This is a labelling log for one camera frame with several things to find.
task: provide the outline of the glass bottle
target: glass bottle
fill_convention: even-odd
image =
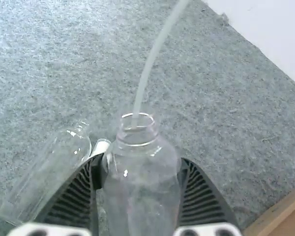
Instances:
[[[171,236],[180,202],[181,159],[163,138],[155,115],[120,118],[116,141],[103,158],[105,210],[112,236]]]
[[[91,152],[85,121],[58,131],[37,155],[0,206],[0,217],[13,225],[35,219],[40,210]]]

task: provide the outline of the carpet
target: carpet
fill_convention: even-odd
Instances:
[[[59,128],[88,118],[93,140],[114,139],[116,112],[133,102],[174,4],[0,0],[0,203]],[[224,18],[190,3],[145,102],[245,228],[295,187],[295,82]],[[0,220],[0,236],[10,228]]]

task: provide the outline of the white wall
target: white wall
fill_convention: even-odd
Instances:
[[[295,0],[204,0],[295,81]]]

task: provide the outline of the white bottle cap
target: white bottle cap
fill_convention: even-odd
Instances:
[[[94,157],[98,154],[106,152],[106,150],[108,149],[110,144],[112,144],[112,142],[110,142],[108,139],[97,140],[97,142],[94,146],[94,149],[89,157],[91,158],[91,157]]]

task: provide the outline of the bottle neck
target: bottle neck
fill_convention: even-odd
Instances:
[[[121,116],[116,140],[129,147],[143,147],[153,143],[157,136],[158,125],[152,114],[140,112],[133,122],[133,113],[127,113]]]

